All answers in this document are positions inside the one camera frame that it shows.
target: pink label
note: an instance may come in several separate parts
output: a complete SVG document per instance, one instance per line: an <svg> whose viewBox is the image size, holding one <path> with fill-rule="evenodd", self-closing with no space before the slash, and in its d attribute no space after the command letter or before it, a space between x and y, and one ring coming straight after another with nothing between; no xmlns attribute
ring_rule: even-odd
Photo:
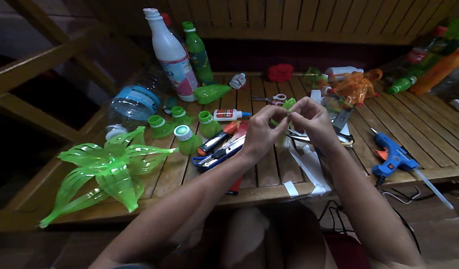
<svg viewBox="0 0 459 269"><path fill-rule="evenodd" d="M193 94L193 90L198 87L198 81L191 69L188 57L185 56L177 61L160 61L160 64L177 94Z"/></svg>

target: wooden wall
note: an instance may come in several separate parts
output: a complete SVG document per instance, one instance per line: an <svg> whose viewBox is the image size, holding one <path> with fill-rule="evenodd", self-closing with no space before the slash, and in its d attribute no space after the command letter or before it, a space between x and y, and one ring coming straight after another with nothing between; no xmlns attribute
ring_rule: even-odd
<svg viewBox="0 0 459 269"><path fill-rule="evenodd" d="M193 21L203 38L406 45L459 16L459 0L98 0L119 29L150 35L142 8Z"/></svg>

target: red bottle cap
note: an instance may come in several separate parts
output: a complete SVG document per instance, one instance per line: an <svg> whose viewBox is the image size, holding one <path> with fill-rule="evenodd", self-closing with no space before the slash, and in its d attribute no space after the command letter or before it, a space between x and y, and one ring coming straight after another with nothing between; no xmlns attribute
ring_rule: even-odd
<svg viewBox="0 0 459 269"><path fill-rule="evenodd" d="M170 15L168 15L167 13L161 13L160 15L163 17L163 22L166 26L172 25Z"/></svg>
<svg viewBox="0 0 459 269"><path fill-rule="evenodd" d="M447 27L443 26L437 26L436 28L434 28L434 30L432 30L432 34L434 34L435 36L443 36L445 32L447 32Z"/></svg>

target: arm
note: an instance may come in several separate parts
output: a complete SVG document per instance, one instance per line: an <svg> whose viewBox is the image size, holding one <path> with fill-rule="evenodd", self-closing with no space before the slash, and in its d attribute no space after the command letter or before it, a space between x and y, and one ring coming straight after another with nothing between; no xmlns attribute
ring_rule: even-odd
<svg viewBox="0 0 459 269"><path fill-rule="evenodd" d="M372 265L425 268L400 218L339 142L326 109L304 97L291 110L295 111L289 115L295 128L304 129L326 157L336 192Z"/></svg>
<svg viewBox="0 0 459 269"><path fill-rule="evenodd" d="M234 157L177 188L143 211L98 256L90 268L112 268L171 251L211 212L239 176L253 167L287 129L286 110L267 106L250 119L243 149ZM275 129L273 118L281 120Z"/></svg>

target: blue glue gun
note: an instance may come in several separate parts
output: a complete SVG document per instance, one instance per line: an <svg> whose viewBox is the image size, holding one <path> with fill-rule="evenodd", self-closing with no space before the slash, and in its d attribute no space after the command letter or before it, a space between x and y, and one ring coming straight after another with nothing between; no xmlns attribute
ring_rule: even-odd
<svg viewBox="0 0 459 269"><path fill-rule="evenodd" d="M371 130L376 134L376 143L383 147L386 151L377 151L379 156L385 160L382 165L373 166L373 174L377 177L376 186L384 183L384 180L389 177L397 168L404 171L409 171L417 168L419 164L409 157L406 150L396 144L391 138L383 133L378 133L376 130Z"/></svg>

